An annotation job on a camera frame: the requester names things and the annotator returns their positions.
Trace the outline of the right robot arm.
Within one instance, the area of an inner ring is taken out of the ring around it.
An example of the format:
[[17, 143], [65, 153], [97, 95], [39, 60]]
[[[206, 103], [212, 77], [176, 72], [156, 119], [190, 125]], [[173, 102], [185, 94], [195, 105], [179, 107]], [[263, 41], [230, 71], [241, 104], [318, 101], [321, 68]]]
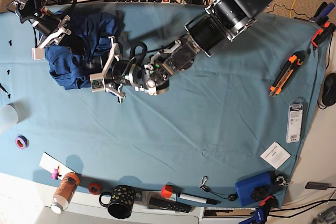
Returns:
[[48, 0], [13, 0], [6, 7], [14, 6], [12, 13], [16, 14], [23, 24], [28, 21], [33, 31], [39, 32], [41, 38], [35, 37], [35, 47], [32, 48], [32, 59], [45, 58], [45, 48], [50, 45], [65, 46], [73, 54], [83, 55], [85, 44], [82, 39], [70, 30], [69, 14], [73, 11], [77, 0], [72, 0], [69, 8], [59, 14], [53, 13], [47, 7]]

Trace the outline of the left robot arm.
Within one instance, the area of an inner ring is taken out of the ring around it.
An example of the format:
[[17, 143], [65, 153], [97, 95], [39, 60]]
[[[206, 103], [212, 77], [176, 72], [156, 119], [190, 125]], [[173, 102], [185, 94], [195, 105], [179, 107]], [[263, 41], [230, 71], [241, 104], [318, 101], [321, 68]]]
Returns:
[[124, 86], [132, 86], [151, 96], [162, 94], [169, 89], [170, 77], [190, 68], [199, 52], [210, 57], [212, 49], [232, 42], [256, 22], [257, 16], [272, 1], [213, 0], [202, 13], [185, 24], [186, 35], [160, 49], [148, 62], [143, 61], [148, 53], [144, 43], [138, 43], [142, 47], [138, 57], [133, 47], [130, 59], [125, 60], [112, 38], [108, 58], [93, 61], [96, 73], [90, 75], [91, 90], [111, 93], [119, 103], [125, 98]]

